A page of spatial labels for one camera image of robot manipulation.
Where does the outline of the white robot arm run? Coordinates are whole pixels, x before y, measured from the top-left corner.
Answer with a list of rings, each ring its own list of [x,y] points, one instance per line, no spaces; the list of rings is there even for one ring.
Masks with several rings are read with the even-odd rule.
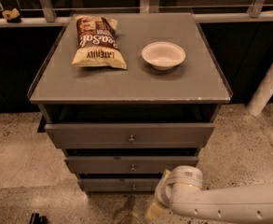
[[[273,224],[273,183],[225,189],[202,188],[202,172],[192,166],[166,170],[145,217],[169,209],[181,217],[238,224]]]

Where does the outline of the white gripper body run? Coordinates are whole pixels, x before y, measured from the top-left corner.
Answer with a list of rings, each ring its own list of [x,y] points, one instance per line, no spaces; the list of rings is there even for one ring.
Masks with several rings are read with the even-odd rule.
[[[202,190],[202,172],[192,166],[178,166],[168,177],[161,177],[154,199],[167,208],[173,204],[187,203],[188,199]]]

